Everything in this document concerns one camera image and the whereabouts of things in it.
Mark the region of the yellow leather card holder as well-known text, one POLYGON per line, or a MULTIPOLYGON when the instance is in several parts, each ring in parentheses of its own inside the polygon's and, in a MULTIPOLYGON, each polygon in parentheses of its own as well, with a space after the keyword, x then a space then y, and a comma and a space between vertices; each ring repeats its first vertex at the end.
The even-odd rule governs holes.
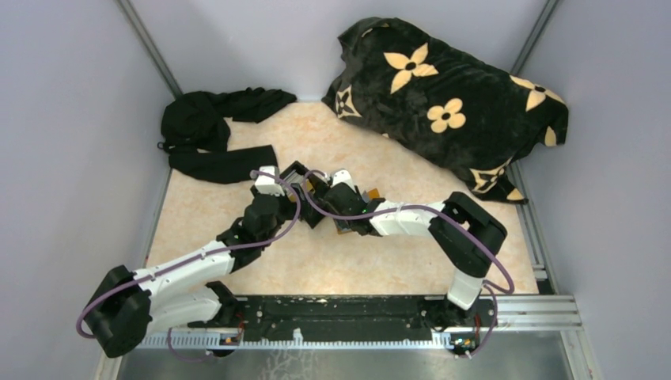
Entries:
MULTIPOLYGON (((374 198, 380 198, 380 197, 381 194, 378 188, 371 188, 362 193, 362 199, 366 203, 369 203, 374 198)), ((345 221, 335 220, 334 225, 337 234, 349 234, 353 232, 353 230, 346 224, 345 221)))

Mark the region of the black plastic card bin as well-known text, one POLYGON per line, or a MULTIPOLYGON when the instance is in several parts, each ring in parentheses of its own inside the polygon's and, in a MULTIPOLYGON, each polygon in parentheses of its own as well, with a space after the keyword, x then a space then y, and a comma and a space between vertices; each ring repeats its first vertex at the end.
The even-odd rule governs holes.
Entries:
POLYGON ((314 230, 324 219, 324 215, 312 206, 305 194, 309 194, 319 208, 325 209, 322 197, 329 190, 328 182, 315 173, 309 173, 309 169, 299 161, 292 162, 281 172, 280 177, 298 193, 301 204, 300 220, 314 230))

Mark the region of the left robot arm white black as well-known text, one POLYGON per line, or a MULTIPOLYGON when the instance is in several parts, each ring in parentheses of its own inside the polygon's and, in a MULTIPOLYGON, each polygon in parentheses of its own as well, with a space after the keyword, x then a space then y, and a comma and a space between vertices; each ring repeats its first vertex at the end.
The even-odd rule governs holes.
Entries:
POLYGON ((257 185, 244 214, 203 247, 153 267, 111 269, 78 316, 78 334, 116 358, 175 327, 243 325, 237 298, 220 279, 259 259, 293 227, 303 209, 300 193, 296 184, 257 185))

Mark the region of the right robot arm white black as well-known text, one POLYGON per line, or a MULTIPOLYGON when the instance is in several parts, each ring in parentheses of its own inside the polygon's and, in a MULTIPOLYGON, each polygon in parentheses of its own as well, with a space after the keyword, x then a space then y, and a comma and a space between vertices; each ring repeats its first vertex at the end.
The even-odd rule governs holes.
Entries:
POLYGON ((314 201, 325 215, 362 236, 433 238, 455 267, 446 293, 447 319, 455 326, 474 319, 475 301, 507 230, 472 198, 454 192, 442 202, 426 204, 366 201, 358 190, 340 183, 314 201))

